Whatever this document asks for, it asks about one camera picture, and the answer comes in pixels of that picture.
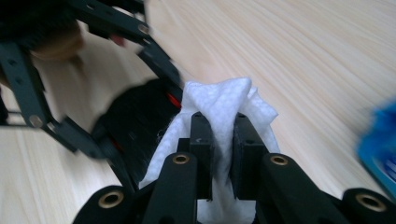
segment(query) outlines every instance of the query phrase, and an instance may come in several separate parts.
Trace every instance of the screw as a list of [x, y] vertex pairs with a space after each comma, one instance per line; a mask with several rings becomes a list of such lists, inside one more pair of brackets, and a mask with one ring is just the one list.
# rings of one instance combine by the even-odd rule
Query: screw
[[185, 163], [189, 162], [189, 160], [190, 160], [190, 157], [188, 157], [186, 155], [183, 155], [183, 154], [180, 154], [180, 155], [176, 155], [173, 158], [173, 163], [175, 163], [175, 164], [185, 164]]
[[143, 34], [145, 34], [145, 35], [148, 35], [148, 34], [149, 34], [149, 28], [148, 28], [147, 26], [145, 26], [145, 25], [143, 25], [143, 24], [139, 24], [139, 25], [137, 26], [137, 28], [138, 28], [139, 31], [142, 32]]
[[112, 190], [109, 193], [103, 195], [99, 199], [99, 206], [102, 208], [112, 208], [119, 205], [124, 198], [122, 191]]
[[366, 194], [366, 193], [360, 193], [355, 196], [356, 200], [363, 205], [364, 207], [376, 211], [376, 212], [385, 212], [387, 210], [387, 206], [382, 203], [379, 199], [376, 197]]
[[35, 128], [41, 128], [43, 126], [43, 121], [37, 115], [30, 116], [29, 121]]
[[287, 165], [288, 164], [288, 160], [282, 156], [272, 156], [271, 162], [273, 162], [276, 165]]

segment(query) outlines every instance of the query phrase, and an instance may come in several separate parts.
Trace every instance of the textured white cloth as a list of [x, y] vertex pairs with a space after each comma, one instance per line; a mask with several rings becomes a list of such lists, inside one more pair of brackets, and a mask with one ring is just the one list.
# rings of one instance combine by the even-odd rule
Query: textured white cloth
[[276, 111], [265, 103], [249, 78], [236, 78], [213, 85], [187, 82], [180, 113], [175, 116], [149, 164], [143, 188], [158, 178], [165, 158], [177, 151], [179, 138], [190, 137], [191, 116], [200, 111], [209, 121], [215, 139], [213, 201], [198, 201], [198, 220], [202, 223], [251, 223], [255, 202], [233, 197], [229, 178], [232, 159], [233, 122], [237, 112], [253, 123], [271, 152], [279, 152], [270, 123]]

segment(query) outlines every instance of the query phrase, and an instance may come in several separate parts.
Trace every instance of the wooden surface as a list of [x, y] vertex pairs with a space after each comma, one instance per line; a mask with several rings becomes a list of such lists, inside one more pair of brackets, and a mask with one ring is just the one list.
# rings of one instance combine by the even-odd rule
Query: wooden surface
[[[281, 151], [321, 189], [382, 192], [355, 152], [372, 111], [396, 97], [394, 1], [150, 0], [148, 13], [185, 80], [252, 78], [279, 113], [272, 127]], [[84, 39], [75, 59], [35, 65], [56, 118], [67, 114], [89, 130], [118, 93], [154, 75], [135, 45]], [[2, 129], [0, 148], [1, 223], [71, 223], [94, 192], [118, 184], [105, 162], [73, 155], [40, 131]]]

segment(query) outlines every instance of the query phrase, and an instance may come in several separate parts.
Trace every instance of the blue container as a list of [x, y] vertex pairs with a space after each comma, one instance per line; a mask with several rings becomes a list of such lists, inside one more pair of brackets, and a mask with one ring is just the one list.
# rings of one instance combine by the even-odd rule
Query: blue container
[[361, 140], [358, 155], [396, 202], [396, 102], [375, 114], [373, 129]]

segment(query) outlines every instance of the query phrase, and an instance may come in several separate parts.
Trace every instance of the robotic hand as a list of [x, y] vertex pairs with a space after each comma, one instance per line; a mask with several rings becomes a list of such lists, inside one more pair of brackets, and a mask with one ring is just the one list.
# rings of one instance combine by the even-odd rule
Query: robotic hand
[[[210, 125], [193, 116], [191, 139], [180, 139], [160, 178], [138, 189], [157, 146], [180, 109], [182, 90], [169, 56], [149, 35], [144, 21], [124, 14], [145, 15], [141, 0], [20, 0], [0, 3], [0, 77], [14, 92], [24, 124], [8, 123], [0, 102], [0, 125], [41, 129], [71, 151], [107, 159], [122, 187], [96, 192], [75, 223], [196, 223], [196, 200], [211, 200], [212, 142], [194, 145], [193, 137], [209, 137]], [[138, 56], [159, 79], [129, 89], [97, 120], [91, 133], [66, 117], [51, 115], [40, 76], [30, 54], [45, 59], [70, 57], [82, 45], [76, 20], [103, 38], [120, 36], [143, 48]], [[49, 44], [64, 30], [69, 48], [52, 51]], [[260, 139], [252, 147], [244, 137], [256, 136], [246, 116], [235, 118], [233, 193], [256, 201], [255, 223], [396, 223], [396, 206], [367, 189], [351, 189], [343, 200], [321, 192], [292, 158], [268, 153]]]

